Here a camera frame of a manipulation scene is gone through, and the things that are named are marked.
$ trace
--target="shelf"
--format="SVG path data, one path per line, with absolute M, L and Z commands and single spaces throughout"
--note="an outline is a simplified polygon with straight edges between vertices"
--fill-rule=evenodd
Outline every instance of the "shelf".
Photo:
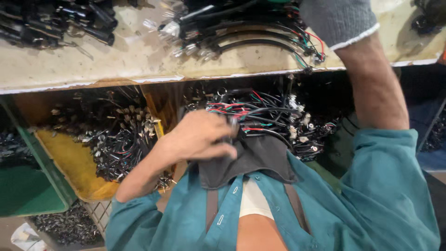
M 419 37 L 410 28 L 419 14 L 410 0 L 372 0 L 372 9 L 381 24 L 385 53 L 394 66 L 437 61 L 444 49 L 446 29 Z M 115 11 L 119 25 L 113 47 L 89 36 L 66 36 L 66 41 L 78 43 L 92 59 L 72 47 L 39 51 L 0 41 L 0 94 L 135 84 L 131 80 L 148 84 L 301 71 L 290 53 L 270 46 L 239 47 L 204 64 L 194 58 L 183 62 L 170 56 L 172 48 L 158 39 L 157 32 L 149 33 L 142 25 L 146 18 L 158 24 L 164 19 L 158 2 L 151 1 L 141 9 L 118 4 Z M 344 69 L 327 46 L 325 52 L 327 60 L 317 66 L 319 71 Z

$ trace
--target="gloved hand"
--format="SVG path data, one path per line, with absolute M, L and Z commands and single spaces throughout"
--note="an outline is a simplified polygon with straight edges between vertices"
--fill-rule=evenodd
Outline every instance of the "gloved hand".
M 344 48 L 379 28 L 370 0 L 304 0 L 305 23 L 331 50 Z

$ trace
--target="green tray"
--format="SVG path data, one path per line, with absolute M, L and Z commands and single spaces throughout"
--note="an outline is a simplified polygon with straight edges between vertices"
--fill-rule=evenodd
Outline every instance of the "green tray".
M 77 199 L 73 189 L 40 142 L 27 130 L 27 125 L 12 99 L 1 96 L 0 104 L 4 108 L 4 111 L 0 111 L 1 124 L 12 123 L 17 128 L 39 165 L 32 167 L 20 163 L 13 167 L 0 168 L 0 217 L 66 211 Z

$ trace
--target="storage bin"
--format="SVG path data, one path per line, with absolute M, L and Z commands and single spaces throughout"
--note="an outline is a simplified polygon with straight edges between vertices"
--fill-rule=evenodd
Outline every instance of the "storage bin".
M 148 90 L 146 89 L 144 95 L 152 100 Z M 72 99 L 73 92 L 76 90 L 21 93 L 13 95 L 13 100 L 27 123 L 30 126 L 38 126 L 51 116 L 50 111 L 55 104 L 63 104 L 67 99 Z M 154 108 L 153 102 L 147 103 L 153 115 L 166 117 L 163 111 Z M 163 123 L 161 120 L 155 126 L 158 138 L 164 135 L 163 125 L 166 124 Z M 81 200 L 94 202 L 110 200 L 114 196 L 119 184 L 96 177 L 96 164 L 93 162 L 89 147 L 73 142 L 69 135 L 54 135 L 48 130 L 36 129 L 35 135 Z
M 0 103 L 2 127 L 12 123 L 37 161 L 37 166 L 18 162 L 17 165 L 0 168 L 0 217 L 66 211 L 76 199 L 74 191 L 39 141 L 26 130 L 11 100 L 3 96 Z

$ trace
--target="hand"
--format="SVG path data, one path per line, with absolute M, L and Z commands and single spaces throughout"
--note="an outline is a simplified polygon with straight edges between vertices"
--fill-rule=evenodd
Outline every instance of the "hand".
M 186 114 L 172 132 L 158 140 L 152 151 L 167 154 L 172 163 L 226 155 L 236 159 L 237 150 L 233 146 L 215 144 L 217 140 L 236 133 L 236 128 L 231 128 L 225 117 L 197 110 Z

